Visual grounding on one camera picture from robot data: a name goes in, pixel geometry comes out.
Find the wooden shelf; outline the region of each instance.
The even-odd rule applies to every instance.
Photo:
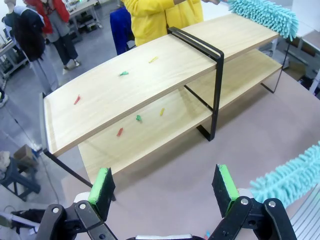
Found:
[[[184,30],[222,50],[225,62],[278,37],[236,14]],[[210,58],[172,35],[125,52],[45,97],[48,150],[57,157],[215,68]],[[119,76],[123,71],[129,75]],[[74,105],[78,95],[81,100]]]
[[[136,120],[140,115],[142,122]],[[78,145],[92,183],[100,168],[124,169],[210,118],[212,112],[184,87],[141,108]]]
[[[263,81],[280,64],[252,50],[225,64],[220,106]],[[213,104],[215,71],[189,86]],[[142,123],[136,121],[140,115]],[[184,87],[154,101],[78,145],[89,179],[94,183],[100,168],[111,167],[117,173],[157,148],[209,119],[212,112]],[[123,133],[117,137],[120,128]]]
[[[261,83],[281,68],[281,64],[254,49],[224,64],[219,109]],[[211,107],[214,104],[216,71],[187,84]]]

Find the stool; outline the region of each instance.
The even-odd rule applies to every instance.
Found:
[[[24,165],[24,167],[20,167],[19,170],[17,161],[14,158],[10,157],[10,165],[6,169],[5,178],[0,180],[0,184],[25,202],[27,200],[27,195],[32,192],[38,194],[41,187],[36,183],[36,169],[19,162],[19,166],[20,165]],[[28,179],[27,177],[21,175],[21,173],[23,172],[30,174],[31,179]],[[9,188],[9,185],[12,183],[14,191]],[[25,188],[24,192],[22,192],[21,194],[18,193],[17,183],[21,184]]]

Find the person in red jacket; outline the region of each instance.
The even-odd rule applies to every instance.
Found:
[[[61,61],[64,65],[63,70],[69,68],[67,64],[70,60],[74,61],[76,67],[80,65],[78,53],[69,35],[70,29],[67,25],[69,22],[69,12],[62,0],[24,0],[36,11],[43,16],[44,27],[43,33],[51,43],[54,44]]]

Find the yellow jacket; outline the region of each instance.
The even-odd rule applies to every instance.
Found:
[[[167,25],[182,29],[204,19],[201,0],[122,0],[131,14],[131,28],[137,46],[167,34]]]

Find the small red object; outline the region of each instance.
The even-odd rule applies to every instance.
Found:
[[[81,97],[80,97],[80,95],[78,95],[78,97],[76,98],[76,100],[75,100],[73,105],[76,105],[79,102],[80,99],[81,99]]]
[[[120,137],[123,131],[124,131],[124,128],[123,127],[120,128],[119,131],[118,131],[117,136]]]

